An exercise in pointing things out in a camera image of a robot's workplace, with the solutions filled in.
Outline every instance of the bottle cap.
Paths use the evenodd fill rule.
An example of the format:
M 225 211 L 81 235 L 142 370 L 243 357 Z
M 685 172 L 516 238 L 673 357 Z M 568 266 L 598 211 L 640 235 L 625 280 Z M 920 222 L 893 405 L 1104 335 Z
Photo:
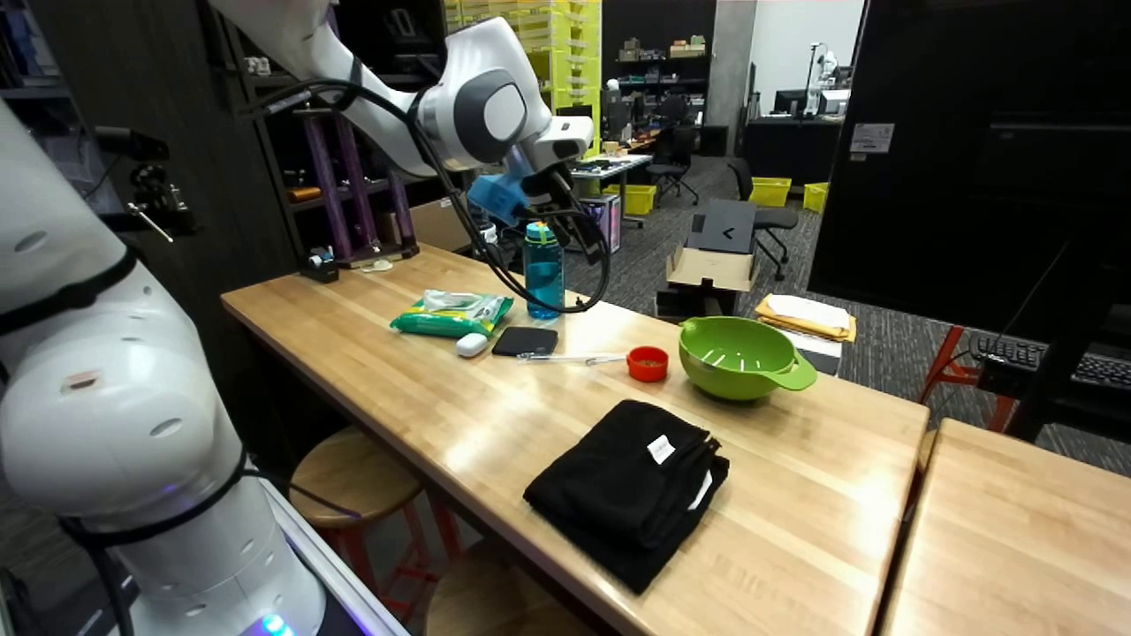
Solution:
M 637 345 L 637 350 L 630 350 L 625 364 L 637 382 L 664 382 L 668 378 L 668 350 L 660 350 L 660 345 Z
M 548 240 L 556 240 L 556 235 L 551 235 L 548 222 L 525 222 L 525 240 L 529 245 L 548 245 Z

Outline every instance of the black pouch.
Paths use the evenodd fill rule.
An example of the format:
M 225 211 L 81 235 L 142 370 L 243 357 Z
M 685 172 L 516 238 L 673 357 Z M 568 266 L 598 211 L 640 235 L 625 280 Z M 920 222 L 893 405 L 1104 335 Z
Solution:
M 556 353 L 556 345 L 559 345 L 559 332 L 513 325 L 493 338 L 492 353 L 493 357 L 548 357 L 548 353 Z
M 621 398 L 523 497 L 640 594 L 696 530 L 724 476 L 729 458 L 703 428 Z

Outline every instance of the small red object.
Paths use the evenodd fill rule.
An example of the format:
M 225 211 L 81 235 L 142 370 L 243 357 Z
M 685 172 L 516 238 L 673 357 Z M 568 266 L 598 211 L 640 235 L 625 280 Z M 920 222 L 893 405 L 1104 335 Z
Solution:
M 660 345 L 637 345 L 637 350 L 630 350 L 625 364 L 637 382 L 664 382 L 668 378 L 668 350 L 660 350 Z

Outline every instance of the teal bottle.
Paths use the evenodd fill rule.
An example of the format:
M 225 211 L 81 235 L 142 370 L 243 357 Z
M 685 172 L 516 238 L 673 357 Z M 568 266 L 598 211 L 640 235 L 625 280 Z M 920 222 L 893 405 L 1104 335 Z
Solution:
M 529 297 L 539 302 L 539 304 L 525 302 L 525 315 L 532 321 L 556 321 L 561 315 L 559 308 L 566 304 L 566 257 L 548 222 L 525 222 L 523 277 L 525 277 Z

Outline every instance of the wooden table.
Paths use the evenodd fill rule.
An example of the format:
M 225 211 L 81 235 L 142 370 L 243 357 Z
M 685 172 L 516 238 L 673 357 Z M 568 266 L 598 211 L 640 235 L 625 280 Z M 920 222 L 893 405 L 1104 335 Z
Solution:
M 1131 480 L 948 419 L 888 634 L 1128 634 Z
M 483 266 L 425 246 L 393 273 L 343 273 L 329 286 L 284 277 L 221 302 L 614 628 L 872 628 L 923 405 L 836 378 L 768 403 L 718 403 L 685 382 L 676 325 L 611 304 L 566 318 L 559 353 L 654 344 L 673 353 L 664 386 L 637 386 L 621 364 L 455 361 L 444 338 L 390 332 L 422 290 L 503 286 Z M 618 398 L 648 398 L 709 428 L 730 458 L 709 512 L 640 598 L 523 501 L 523 488 Z

